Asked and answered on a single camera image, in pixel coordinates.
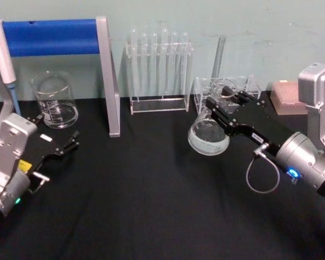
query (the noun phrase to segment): black table surface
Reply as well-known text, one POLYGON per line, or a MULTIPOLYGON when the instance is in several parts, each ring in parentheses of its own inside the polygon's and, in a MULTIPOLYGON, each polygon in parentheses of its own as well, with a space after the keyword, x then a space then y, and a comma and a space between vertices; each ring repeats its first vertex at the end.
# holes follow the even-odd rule
MULTIPOLYGON (((21 107, 38 113, 35 102, 21 107)), ((245 137, 215 157, 195 152, 193 103, 188 113, 130 115, 122 99, 120 138, 108 136, 102 99, 77 107, 70 128, 40 124, 59 141, 79 130, 81 145, 46 164, 51 182, 0 224, 0 259, 325 259, 325 198, 283 173, 273 193, 252 192, 245 171, 257 146, 245 137)), ((277 120, 306 134, 305 115, 277 120)), ((267 163, 254 164, 253 186, 269 189, 275 178, 267 163)))

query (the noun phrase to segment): light green wall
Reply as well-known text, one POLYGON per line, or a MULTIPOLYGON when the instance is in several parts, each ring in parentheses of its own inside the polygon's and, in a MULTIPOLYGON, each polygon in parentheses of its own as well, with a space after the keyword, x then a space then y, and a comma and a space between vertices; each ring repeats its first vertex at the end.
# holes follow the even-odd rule
MULTIPOLYGON (((255 74, 260 87, 297 79, 313 62, 325 63, 325 0, 0 0, 5 21, 107 16, 121 95, 127 94, 121 59, 132 25, 187 31, 195 53, 193 77, 210 77, 220 34, 228 36, 222 75, 255 74)), ((15 58, 19 99, 33 99, 37 72, 72 74, 76 98, 102 96, 97 55, 15 58)))

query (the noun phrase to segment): empty glass beaker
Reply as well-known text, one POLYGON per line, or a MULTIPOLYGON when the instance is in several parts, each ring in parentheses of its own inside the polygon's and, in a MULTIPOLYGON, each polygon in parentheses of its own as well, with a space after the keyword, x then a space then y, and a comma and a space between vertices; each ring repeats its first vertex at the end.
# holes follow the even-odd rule
POLYGON ((44 71, 31 80, 44 123, 54 129, 73 125, 78 111, 70 86, 70 75, 63 71, 44 71))
MULTIPOLYGON (((210 81, 210 97, 218 105, 225 108, 227 99, 237 93, 236 85, 227 79, 210 81)), ((224 130, 211 118, 211 111, 205 107, 196 118, 188 132, 188 141, 191 147, 203 155, 217 155, 224 152, 229 146, 230 138, 224 130)))

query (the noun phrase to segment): water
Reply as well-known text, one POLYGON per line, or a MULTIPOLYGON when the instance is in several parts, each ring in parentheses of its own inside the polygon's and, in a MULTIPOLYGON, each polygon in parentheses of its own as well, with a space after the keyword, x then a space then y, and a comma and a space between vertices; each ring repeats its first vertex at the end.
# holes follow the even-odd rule
POLYGON ((203 155, 217 155, 229 146, 230 138, 212 119, 200 120, 193 124, 188 133, 189 144, 203 155))
POLYGON ((73 125, 78 118, 75 104, 58 100, 40 101, 44 123, 54 129, 63 129, 73 125))

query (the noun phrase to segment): clear acrylic holder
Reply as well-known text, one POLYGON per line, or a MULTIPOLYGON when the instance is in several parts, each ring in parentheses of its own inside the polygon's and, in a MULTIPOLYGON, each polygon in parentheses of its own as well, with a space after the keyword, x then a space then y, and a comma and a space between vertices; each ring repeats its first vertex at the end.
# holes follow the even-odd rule
POLYGON ((126 44, 131 114, 189 110, 192 44, 188 34, 138 34, 126 44))
MULTIPOLYGON (((197 77, 194 80, 194 102, 198 114, 200 114, 204 109, 207 97, 211 95, 211 87, 216 85, 218 81, 224 79, 233 82, 237 87, 237 91, 242 90, 257 99, 260 98, 261 90, 257 82, 254 80, 253 75, 225 77, 223 79, 201 79, 197 77)), ((238 104, 226 99, 222 100, 219 105, 229 114, 233 113, 238 107, 238 104)))

